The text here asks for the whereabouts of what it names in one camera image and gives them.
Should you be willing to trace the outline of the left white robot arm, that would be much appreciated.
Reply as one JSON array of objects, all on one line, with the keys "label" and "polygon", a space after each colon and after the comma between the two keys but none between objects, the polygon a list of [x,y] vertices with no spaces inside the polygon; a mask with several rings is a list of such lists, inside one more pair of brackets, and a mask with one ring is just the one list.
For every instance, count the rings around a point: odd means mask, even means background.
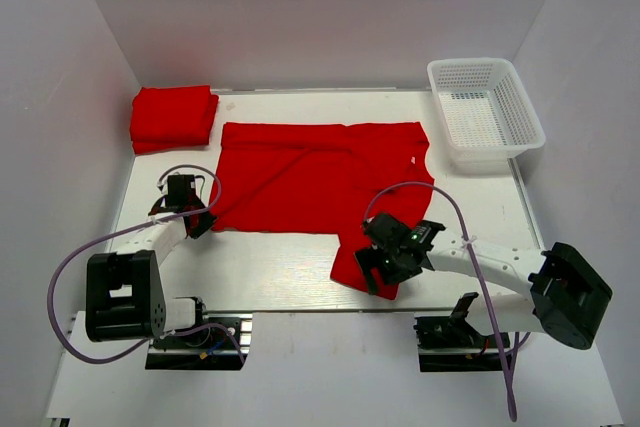
[{"label": "left white robot arm", "polygon": [[194,175],[170,175],[166,193],[150,210],[157,221],[116,251],[90,257],[85,318],[90,340],[156,339],[174,331],[191,346],[209,339],[212,324],[202,315],[202,301],[167,299],[160,276],[160,265],[179,243],[213,227],[216,217],[202,213],[203,207]]}]

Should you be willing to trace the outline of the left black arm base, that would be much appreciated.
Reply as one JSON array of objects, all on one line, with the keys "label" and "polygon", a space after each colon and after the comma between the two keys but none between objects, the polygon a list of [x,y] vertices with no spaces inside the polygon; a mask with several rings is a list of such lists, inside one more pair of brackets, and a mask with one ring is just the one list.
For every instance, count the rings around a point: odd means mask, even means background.
[{"label": "left black arm base", "polygon": [[155,340],[148,348],[145,369],[150,371],[240,371],[248,359],[252,314],[205,315],[203,323],[222,325],[188,336]]}]

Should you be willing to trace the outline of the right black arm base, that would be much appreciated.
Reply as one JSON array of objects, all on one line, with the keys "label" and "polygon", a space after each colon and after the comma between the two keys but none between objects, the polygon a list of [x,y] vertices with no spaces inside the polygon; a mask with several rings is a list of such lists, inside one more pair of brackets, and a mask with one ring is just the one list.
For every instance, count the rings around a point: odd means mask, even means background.
[{"label": "right black arm base", "polygon": [[502,370],[494,335],[478,333],[462,318],[416,317],[413,328],[421,373]]}]

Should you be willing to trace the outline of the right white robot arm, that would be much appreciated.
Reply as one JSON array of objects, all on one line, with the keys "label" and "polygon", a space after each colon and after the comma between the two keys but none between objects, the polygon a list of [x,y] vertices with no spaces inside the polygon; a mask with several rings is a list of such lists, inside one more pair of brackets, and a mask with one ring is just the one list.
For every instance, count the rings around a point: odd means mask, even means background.
[{"label": "right white robot arm", "polygon": [[425,270],[461,274],[507,289],[486,298],[463,294],[444,317],[422,317],[416,330],[424,349],[471,348],[492,335],[540,332],[578,350],[591,348],[613,292],[572,246],[519,250],[464,240],[443,224],[409,227],[381,213],[365,221],[370,245],[355,252],[369,293]]}]

